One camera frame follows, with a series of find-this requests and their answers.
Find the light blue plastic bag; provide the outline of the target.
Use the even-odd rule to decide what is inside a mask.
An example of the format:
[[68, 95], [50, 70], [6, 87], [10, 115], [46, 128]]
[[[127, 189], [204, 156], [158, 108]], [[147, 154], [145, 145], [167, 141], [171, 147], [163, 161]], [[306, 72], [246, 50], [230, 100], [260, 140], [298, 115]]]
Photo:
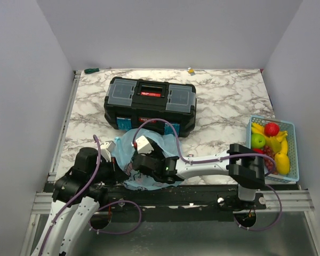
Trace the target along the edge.
[[[133, 138], [144, 136], [150, 142], [152, 152], [140, 154], [132, 146]], [[179, 157], [177, 140], [174, 135], [160, 135], [146, 129], [132, 129], [123, 136], [114, 139], [115, 148], [112, 156], [119, 168], [128, 175], [122, 184], [129, 190], [158, 190], [169, 186], [178, 186], [183, 180], [161, 176], [161, 172], [170, 168], [166, 161], [169, 157]]]

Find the green fake apple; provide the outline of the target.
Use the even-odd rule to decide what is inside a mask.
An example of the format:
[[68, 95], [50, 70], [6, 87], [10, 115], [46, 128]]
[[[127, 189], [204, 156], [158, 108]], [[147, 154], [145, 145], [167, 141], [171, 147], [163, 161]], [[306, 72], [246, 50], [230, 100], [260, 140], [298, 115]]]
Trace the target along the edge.
[[266, 145], [266, 138], [262, 134], [253, 133], [251, 135], [251, 148], [261, 149]]

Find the yellow fake star fruit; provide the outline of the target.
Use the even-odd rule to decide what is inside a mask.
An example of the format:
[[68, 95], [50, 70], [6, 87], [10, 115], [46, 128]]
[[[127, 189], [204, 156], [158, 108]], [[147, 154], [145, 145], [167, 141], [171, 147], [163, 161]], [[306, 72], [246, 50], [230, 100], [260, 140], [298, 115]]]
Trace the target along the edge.
[[269, 137], [266, 140], [266, 143], [275, 154], [281, 151], [281, 148], [282, 148], [281, 143], [277, 140], [276, 137]]

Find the red fake pomegranate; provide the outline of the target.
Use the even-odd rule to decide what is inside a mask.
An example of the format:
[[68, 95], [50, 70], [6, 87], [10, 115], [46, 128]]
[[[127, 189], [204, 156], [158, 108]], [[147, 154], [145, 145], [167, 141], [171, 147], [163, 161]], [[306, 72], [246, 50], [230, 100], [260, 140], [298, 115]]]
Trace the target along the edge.
[[275, 137], [280, 131], [279, 126], [276, 123], [270, 122], [264, 126], [264, 134], [268, 137]]

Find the red fake fruit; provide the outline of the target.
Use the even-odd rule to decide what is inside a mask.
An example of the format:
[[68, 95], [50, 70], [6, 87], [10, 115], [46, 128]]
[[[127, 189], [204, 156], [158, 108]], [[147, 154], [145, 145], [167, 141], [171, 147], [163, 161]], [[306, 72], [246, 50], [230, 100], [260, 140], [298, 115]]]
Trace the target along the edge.
[[264, 151], [262, 149], [259, 148], [253, 148], [252, 149], [254, 152], [258, 153], [258, 154], [264, 154]]

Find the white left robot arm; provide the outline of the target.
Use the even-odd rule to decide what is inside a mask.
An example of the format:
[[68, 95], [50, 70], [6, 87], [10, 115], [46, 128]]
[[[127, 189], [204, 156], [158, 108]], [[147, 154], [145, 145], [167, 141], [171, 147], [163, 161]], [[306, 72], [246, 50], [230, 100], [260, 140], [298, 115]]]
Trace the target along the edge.
[[115, 144], [84, 147], [54, 185], [49, 217], [33, 255], [71, 255], [91, 216], [108, 203], [107, 188], [127, 179], [113, 157]]

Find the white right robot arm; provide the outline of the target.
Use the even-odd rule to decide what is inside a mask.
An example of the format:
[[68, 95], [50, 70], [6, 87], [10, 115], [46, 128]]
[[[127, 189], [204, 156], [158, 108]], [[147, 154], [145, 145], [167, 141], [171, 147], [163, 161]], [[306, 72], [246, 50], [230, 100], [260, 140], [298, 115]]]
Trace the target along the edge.
[[254, 203], [255, 192], [265, 186], [265, 167], [262, 154], [239, 144], [219, 154], [204, 157], [165, 157], [164, 153], [137, 153], [132, 168], [155, 181], [174, 184], [193, 177], [227, 175], [238, 183], [235, 204], [246, 209]]

